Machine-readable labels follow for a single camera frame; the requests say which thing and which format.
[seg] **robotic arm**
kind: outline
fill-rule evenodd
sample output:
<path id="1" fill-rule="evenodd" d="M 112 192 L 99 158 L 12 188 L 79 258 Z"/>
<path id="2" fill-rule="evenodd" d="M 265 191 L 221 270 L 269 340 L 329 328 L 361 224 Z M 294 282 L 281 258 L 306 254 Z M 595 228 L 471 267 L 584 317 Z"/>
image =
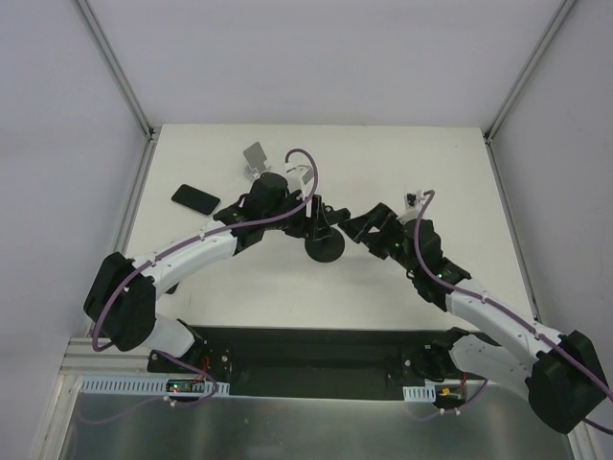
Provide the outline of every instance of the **robotic arm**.
<path id="1" fill-rule="evenodd" d="M 378 258 L 398 262 L 426 302 L 463 318 L 490 338 L 486 342 L 457 328 L 448 331 L 413 361 L 412 368 L 423 378 L 442 381 L 459 369 L 496 381 L 527 399 L 543 422 L 563 433 L 604 399 L 602 390 L 554 349 L 560 347 L 606 383 L 591 341 L 581 333 L 563 335 L 523 318 L 488 297 L 467 271 L 443 255 L 432 220 L 422 219 L 426 194 L 407 195 L 401 216 L 379 203 L 363 216 L 350 218 L 347 209 L 336 211 L 314 194 L 314 165 L 313 172 L 309 195 L 303 192 L 308 174 L 287 163 L 285 175 L 263 173 L 248 194 L 182 242 L 134 259 L 111 254 L 83 309 L 119 350 L 145 346 L 200 369 L 210 353 L 207 342 L 181 320 L 156 314 L 157 299 L 204 266 L 261 241 L 267 230 L 305 239 L 312 259 L 332 262 L 344 250 L 343 237 L 331 228 L 338 224 Z"/>

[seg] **wall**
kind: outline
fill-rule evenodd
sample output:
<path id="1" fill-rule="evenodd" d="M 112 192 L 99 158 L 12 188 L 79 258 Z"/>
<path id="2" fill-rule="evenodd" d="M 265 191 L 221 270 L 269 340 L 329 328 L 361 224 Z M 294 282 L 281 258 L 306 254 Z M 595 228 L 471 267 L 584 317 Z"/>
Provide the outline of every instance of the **wall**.
<path id="1" fill-rule="evenodd" d="M 144 146 L 71 2 L 0 2 L 0 457 L 29 458 Z"/>
<path id="2" fill-rule="evenodd" d="M 594 340 L 613 380 L 613 3 L 583 0 L 494 152 L 543 319 Z M 613 426 L 613 405 L 594 416 Z M 613 457 L 613 438 L 601 436 Z"/>
<path id="3" fill-rule="evenodd" d="M 152 122 L 486 128 L 561 0 L 92 0 Z"/>

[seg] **black phone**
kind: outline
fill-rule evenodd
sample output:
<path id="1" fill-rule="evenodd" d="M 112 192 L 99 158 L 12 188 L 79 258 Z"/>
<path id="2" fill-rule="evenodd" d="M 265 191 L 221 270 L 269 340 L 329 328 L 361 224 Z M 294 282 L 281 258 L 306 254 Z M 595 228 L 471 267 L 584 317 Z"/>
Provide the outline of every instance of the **black phone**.
<path id="1" fill-rule="evenodd" d="M 216 196 L 202 192 L 187 184 L 179 187 L 171 200 L 207 217 L 215 212 L 221 202 Z"/>

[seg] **wire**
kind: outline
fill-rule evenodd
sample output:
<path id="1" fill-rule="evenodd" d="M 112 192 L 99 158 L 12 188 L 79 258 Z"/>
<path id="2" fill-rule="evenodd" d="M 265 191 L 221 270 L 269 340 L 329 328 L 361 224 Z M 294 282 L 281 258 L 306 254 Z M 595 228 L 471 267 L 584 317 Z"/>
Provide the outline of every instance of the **wire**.
<path id="1" fill-rule="evenodd" d="M 294 153 L 301 153 L 302 155 L 304 155 L 309 163 L 310 166 L 313 169 L 313 186 L 310 190 L 310 193 L 308 194 L 308 196 L 303 200 L 302 203 L 300 203 L 298 206 L 296 206 L 294 209 L 283 213 L 279 216 L 275 216 L 273 218 L 261 218 L 259 220 L 250 220 L 250 221 L 245 221 L 245 222 L 239 222 L 239 223 L 233 223 L 231 225 L 226 225 L 225 227 L 220 227 L 220 228 L 216 228 L 213 230 L 210 230 L 208 232 L 206 232 L 204 234 L 204 236 L 201 238 L 200 236 L 195 236 L 195 237 L 191 237 L 187 240 L 181 241 L 177 244 L 175 244 L 174 246 L 168 248 L 167 250 L 161 252 L 160 254 L 156 255 L 155 258 L 153 259 L 153 261 L 146 261 L 144 264 L 136 267 L 134 269 L 134 271 L 132 271 L 129 275 L 127 275 L 123 281 L 121 281 L 119 283 L 119 285 L 115 288 L 115 290 L 113 291 L 113 293 L 111 294 L 111 296 L 108 298 L 108 300 L 106 301 L 106 304 L 104 305 L 104 308 L 102 309 L 100 316 L 98 317 L 98 321 L 96 322 L 96 325 L 94 326 L 94 332 L 92 333 L 92 348 L 94 349 L 94 351 L 96 352 L 101 352 L 103 350 L 106 350 L 108 348 L 110 348 L 113 343 L 109 342 L 107 344 L 101 345 L 99 343 L 99 338 L 100 338 L 100 333 L 102 331 L 102 325 L 104 324 L 104 320 L 106 319 L 106 316 L 108 315 L 108 313 L 110 312 L 113 304 L 115 303 L 115 301 L 117 300 L 117 298 L 120 296 L 120 294 L 122 292 L 124 292 L 124 289 L 127 288 L 127 285 L 129 285 L 129 283 L 136 277 L 138 276 L 140 273 L 142 273 L 145 269 L 149 268 L 150 266 L 152 266 L 153 264 L 157 264 L 158 262 L 160 262 L 162 259 L 164 259 L 165 257 L 168 257 L 170 254 L 183 249 L 186 246 L 189 246 L 190 244 L 193 244 L 195 242 L 200 242 L 203 241 L 207 238 L 212 237 L 213 235 L 217 235 L 219 233 L 223 233 L 223 232 L 228 232 L 230 230 L 234 230 L 237 228 L 244 228 L 244 227 L 252 227 L 255 225 L 266 225 L 268 223 L 273 223 L 279 220 L 283 220 L 283 219 L 287 219 L 290 216 L 293 216 L 294 214 L 298 213 L 299 211 L 301 211 L 302 209 L 304 209 L 308 203 L 312 200 L 313 196 L 315 195 L 315 192 L 317 190 L 317 186 L 319 185 L 319 172 L 317 170 L 317 165 L 315 164 L 315 160 L 314 158 L 311 156 L 310 153 L 308 153 L 306 150 L 304 149 L 292 149 L 290 150 L 286 155 L 285 155 L 285 163 L 287 163 L 287 161 L 289 160 L 289 158 L 291 157 L 291 155 L 293 155 Z"/>
<path id="2" fill-rule="evenodd" d="M 460 414 L 460 410 L 465 410 L 468 409 L 471 405 L 474 404 L 474 402 L 481 396 L 484 394 L 484 390 L 486 389 L 486 386 L 488 386 L 489 380 L 485 379 L 483 380 L 483 383 L 481 384 L 481 386 L 479 387 L 479 389 L 475 392 L 474 395 L 472 395 L 470 398 L 468 398 L 466 400 L 466 402 L 464 404 L 462 404 L 459 407 L 456 407 L 455 409 L 445 409 L 445 410 L 437 410 L 436 412 L 433 412 L 429 415 L 426 415 L 425 417 L 418 417 L 416 415 L 413 415 L 411 412 L 407 413 L 409 414 L 409 416 L 413 419 L 416 420 L 417 422 L 428 422 L 429 420 L 435 419 L 440 415 L 444 415 L 444 414 Z"/>
<path id="3" fill-rule="evenodd" d="M 492 307 L 494 307 L 495 309 L 501 311 L 509 318 L 513 319 L 517 324 L 524 327 L 529 333 L 534 334 L 536 338 L 542 340 L 549 347 L 551 347 L 558 354 L 560 354 L 564 359 L 566 359 L 566 361 L 568 361 L 573 367 L 578 369 L 587 378 L 592 380 L 592 382 L 601 389 L 601 391 L 606 395 L 606 397 L 610 401 L 613 402 L 613 391 L 611 391 L 611 389 L 603 381 L 601 381 L 598 377 L 594 375 L 594 373 L 592 373 L 589 369 L 583 366 L 583 364 L 581 364 L 576 359 L 574 359 L 572 356 L 570 356 L 568 353 L 566 353 L 566 351 L 564 351 L 559 345 L 557 345 L 547 335 L 545 335 L 544 333 L 538 333 L 536 331 L 536 328 L 532 324 L 530 324 L 528 321 L 526 321 L 524 318 L 522 318 L 514 311 L 509 310 L 507 307 L 500 304 L 499 302 L 496 302 L 493 299 L 485 298 L 484 296 L 482 296 L 481 294 L 477 292 L 473 292 L 471 290 L 464 289 L 462 287 L 457 287 L 455 285 L 448 283 L 447 281 L 440 279 L 437 275 L 435 275 L 432 272 L 432 270 L 430 270 L 428 265 L 426 265 L 425 260 L 423 259 L 423 256 L 421 255 L 420 227 L 421 227 L 421 222 L 423 221 L 423 216 L 425 215 L 425 211 L 428 208 L 428 206 L 430 206 L 430 203 L 434 199 L 435 192 L 434 190 L 430 190 L 428 192 L 425 192 L 424 194 L 427 195 L 428 198 L 426 199 L 425 203 L 423 204 L 423 207 L 420 209 L 420 213 L 418 214 L 418 218 L 415 222 L 415 231 L 414 231 L 413 237 L 414 237 L 414 245 L 415 245 L 415 254 L 425 274 L 428 275 L 430 278 L 432 278 L 432 280 L 434 280 L 436 283 L 443 286 L 444 288 L 450 289 L 452 291 L 455 290 L 457 292 L 460 292 L 461 294 L 467 295 L 468 297 L 472 297 L 479 301 L 485 302 L 491 305 Z M 604 426 L 598 425 L 595 422 L 592 422 L 588 419 L 585 419 L 584 421 L 590 426 L 593 426 L 595 429 L 602 431 L 603 433 L 613 435 L 613 430 L 610 428 L 605 428 Z"/>

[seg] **smartphone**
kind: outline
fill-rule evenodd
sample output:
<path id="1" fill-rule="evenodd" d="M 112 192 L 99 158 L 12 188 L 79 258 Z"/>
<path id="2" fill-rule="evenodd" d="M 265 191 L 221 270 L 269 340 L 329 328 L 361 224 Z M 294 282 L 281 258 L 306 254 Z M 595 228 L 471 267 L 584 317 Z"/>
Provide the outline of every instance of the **smartphone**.
<path id="1" fill-rule="evenodd" d="M 221 202 L 216 196 L 202 192 L 187 184 L 179 187 L 171 200 L 207 217 L 215 212 Z"/>

